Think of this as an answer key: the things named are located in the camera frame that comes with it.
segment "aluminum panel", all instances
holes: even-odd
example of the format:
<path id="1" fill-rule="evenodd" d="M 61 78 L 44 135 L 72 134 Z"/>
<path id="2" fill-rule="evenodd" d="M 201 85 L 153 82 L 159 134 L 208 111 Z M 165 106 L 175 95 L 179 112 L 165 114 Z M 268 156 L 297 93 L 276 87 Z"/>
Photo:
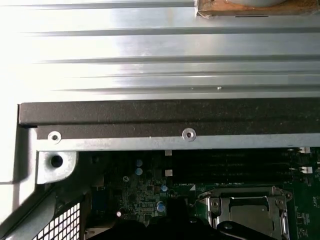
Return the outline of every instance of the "aluminum panel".
<path id="1" fill-rule="evenodd" d="M 204 19 L 190 0 L 0 6 L 1 75 L 19 103 L 320 96 L 317 15 Z"/>

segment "electronic component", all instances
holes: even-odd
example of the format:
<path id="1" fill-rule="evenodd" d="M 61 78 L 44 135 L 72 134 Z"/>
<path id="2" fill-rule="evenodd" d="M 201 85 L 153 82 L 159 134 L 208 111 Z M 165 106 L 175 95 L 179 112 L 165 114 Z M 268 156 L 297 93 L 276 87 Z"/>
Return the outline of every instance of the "electronic component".
<path id="1" fill-rule="evenodd" d="M 190 216 L 213 228 L 234 221 L 279 240 L 319 235 L 319 148 L 112 152 L 110 158 L 116 161 L 104 190 L 92 188 L 98 219 L 125 209 L 119 219 L 147 226 L 167 215 L 168 200 L 181 198 Z"/>
<path id="2" fill-rule="evenodd" d="M 232 221 L 277 240 L 290 239 L 287 201 L 292 197 L 291 192 L 275 186 L 215 188 L 199 196 L 215 229 Z"/>

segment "screw hole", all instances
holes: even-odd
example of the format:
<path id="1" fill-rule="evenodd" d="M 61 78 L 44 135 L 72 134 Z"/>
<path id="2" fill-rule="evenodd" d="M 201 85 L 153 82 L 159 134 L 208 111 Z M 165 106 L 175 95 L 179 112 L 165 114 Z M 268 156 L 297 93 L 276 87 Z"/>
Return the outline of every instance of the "screw hole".
<path id="1" fill-rule="evenodd" d="M 51 139 L 52 139 L 53 141 L 56 141 L 56 140 L 58 140 L 58 136 L 57 136 L 57 135 L 53 135 L 53 136 L 51 137 Z"/>
<path id="2" fill-rule="evenodd" d="M 56 155 L 56 156 L 53 156 L 51 158 L 51 165 L 52 167 L 54 168 L 60 168 L 62 166 L 62 164 L 64 163 L 64 160 L 61 156 L 59 155 Z"/>

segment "metal frame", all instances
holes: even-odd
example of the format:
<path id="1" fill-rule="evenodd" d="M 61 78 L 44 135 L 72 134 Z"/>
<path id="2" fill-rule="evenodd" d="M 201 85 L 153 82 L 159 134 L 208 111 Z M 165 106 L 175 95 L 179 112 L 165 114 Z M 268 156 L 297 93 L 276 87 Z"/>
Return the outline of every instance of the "metal frame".
<path id="1" fill-rule="evenodd" d="M 320 146 L 315 129 L 216 136 L 189 124 L 170 136 L 71 140 L 62 134 L 56 143 L 39 139 L 29 128 L 37 124 L 24 129 L 17 121 L 18 104 L 28 102 L 318 98 L 319 15 L 204 19 L 195 16 L 193 0 L 2 0 L 0 16 L 6 23 L 0 75 L 11 94 L 1 105 L 0 238 L 18 236 L 50 191 L 58 195 L 51 209 L 82 194 L 37 185 L 39 151 L 80 151 L 83 144 L 92 151 Z M 183 140 L 185 128 L 195 130 L 193 141 Z M 80 173 L 91 166 L 80 165 Z M 69 186 L 72 179 L 58 183 Z M 34 225 L 30 234 L 42 227 Z"/>

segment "capacitor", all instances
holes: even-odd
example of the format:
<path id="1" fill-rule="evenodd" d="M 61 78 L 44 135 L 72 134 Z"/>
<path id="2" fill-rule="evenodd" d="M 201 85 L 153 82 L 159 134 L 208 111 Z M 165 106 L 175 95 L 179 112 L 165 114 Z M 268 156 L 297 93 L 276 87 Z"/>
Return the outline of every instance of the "capacitor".
<path id="1" fill-rule="evenodd" d="M 126 210 L 124 208 L 120 208 L 119 211 L 116 212 L 116 216 L 118 218 L 120 218 L 121 216 L 123 216 L 124 214 L 126 214 Z"/>
<path id="2" fill-rule="evenodd" d="M 166 191 L 168 191 L 168 187 L 165 184 L 162 184 L 161 190 L 162 190 L 162 192 L 166 192 Z"/>
<path id="3" fill-rule="evenodd" d="M 138 167 L 138 168 L 135 170 L 135 174 L 138 175 L 138 176 L 142 175 L 143 172 L 144 172 L 144 171 L 143 171 L 140 167 Z"/>
<path id="4" fill-rule="evenodd" d="M 157 204 L 156 204 L 156 209 L 159 213 L 163 213 L 165 210 L 166 210 L 166 206 L 164 204 L 163 201 L 159 201 Z"/>
<path id="5" fill-rule="evenodd" d="M 137 160 L 135 161 L 135 165 L 136 165 L 138 168 L 140 168 L 143 164 L 144 164 L 144 162 L 143 162 L 141 159 L 137 159 Z"/>

